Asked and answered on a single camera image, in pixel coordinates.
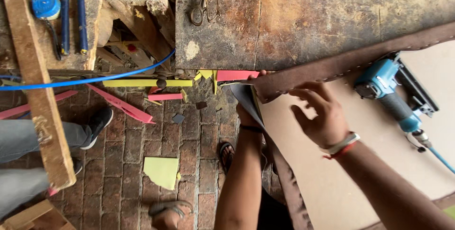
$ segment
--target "pink foam strip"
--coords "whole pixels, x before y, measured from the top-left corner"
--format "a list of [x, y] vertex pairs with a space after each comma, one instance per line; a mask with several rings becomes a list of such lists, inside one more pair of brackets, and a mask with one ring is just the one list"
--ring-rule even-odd
[[[66, 99], [67, 97], [73, 96], [76, 93], [77, 93], [77, 91], [67, 91], [64, 93], [57, 94], [57, 95], [55, 95], [55, 101]], [[23, 113], [25, 111], [29, 111], [29, 110], [30, 110], [30, 105], [25, 104], [25, 105], [22, 105], [22, 106], [19, 106], [16, 108], [11, 108], [11, 109], [2, 111], [2, 112], [0, 112], [0, 120], [8, 118], [8, 117], [16, 115], [16, 114], [19, 114], [19, 113]]]
[[248, 76], [253, 75], [255, 78], [258, 77], [258, 71], [247, 71], [247, 70], [218, 70], [217, 81], [234, 81], [234, 80], [245, 80]]
[[183, 99], [181, 93], [165, 93], [165, 94], [149, 94], [149, 100], [169, 100], [169, 99]]
[[134, 106], [126, 103], [125, 101], [118, 99], [111, 94], [96, 88], [95, 86], [86, 83], [88, 87], [94, 90], [96, 93], [100, 94], [107, 102], [111, 103], [116, 108], [119, 108], [121, 111], [124, 111], [127, 115], [133, 117], [134, 119], [145, 122], [145, 123], [156, 123], [152, 122], [151, 119], [153, 118], [151, 115], [135, 108]]

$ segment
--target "brown fabric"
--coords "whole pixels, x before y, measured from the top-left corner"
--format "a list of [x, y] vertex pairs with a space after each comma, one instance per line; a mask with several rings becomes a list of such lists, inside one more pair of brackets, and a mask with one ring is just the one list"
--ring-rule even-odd
[[247, 83], [254, 85], [259, 99], [265, 104], [276, 99], [282, 92], [304, 82], [315, 80], [330, 81], [342, 77], [349, 71], [364, 68], [387, 53], [425, 49], [440, 42], [453, 40], [454, 36], [455, 22], [452, 22], [372, 46], [341, 53], [337, 56], [288, 68], [255, 78]]
[[295, 175], [281, 152], [278, 150], [278, 147], [267, 133], [264, 133], [264, 139], [267, 143], [268, 153], [272, 155], [271, 159], [267, 159], [273, 162], [277, 169], [278, 178], [284, 193], [284, 199], [286, 200], [286, 206], [289, 211], [289, 216], [291, 217], [292, 225], [295, 230], [307, 230], [311, 223], [308, 219], [304, 199], [300, 194]]

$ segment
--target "tape measure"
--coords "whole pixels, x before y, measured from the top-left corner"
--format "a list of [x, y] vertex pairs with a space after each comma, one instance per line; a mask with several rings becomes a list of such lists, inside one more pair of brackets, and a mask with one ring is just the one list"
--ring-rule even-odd
[[42, 20], [54, 20], [60, 15], [60, 0], [31, 0], [34, 15]]

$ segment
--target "scissors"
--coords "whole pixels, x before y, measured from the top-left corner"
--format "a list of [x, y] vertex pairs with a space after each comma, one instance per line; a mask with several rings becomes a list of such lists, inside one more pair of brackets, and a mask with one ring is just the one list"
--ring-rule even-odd
[[[197, 27], [200, 26], [202, 24], [202, 21], [204, 20], [204, 12], [207, 12], [207, 20], [209, 23], [211, 23], [212, 20], [214, 20], [217, 16], [220, 15], [218, 0], [216, 0], [216, 1], [217, 1], [217, 12], [213, 18], [209, 18], [209, 16], [208, 16], [208, 0], [201, 0], [199, 2], [199, 4], [191, 10], [191, 14], [190, 14], [191, 22]], [[194, 20], [195, 12], [201, 13], [201, 22], [196, 22]]]

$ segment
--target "wooden frame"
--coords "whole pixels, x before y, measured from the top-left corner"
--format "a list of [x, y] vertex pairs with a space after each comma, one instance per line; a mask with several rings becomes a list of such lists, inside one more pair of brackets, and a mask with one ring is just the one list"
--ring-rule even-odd
[[49, 200], [8, 218], [0, 225], [0, 230], [28, 230], [35, 226], [48, 230], [76, 230]]
[[[26, 84], [50, 83], [28, 0], [4, 0], [17, 61]], [[28, 90], [27, 99], [50, 186], [63, 189], [76, 182], [70, 151], [52, 88]]]

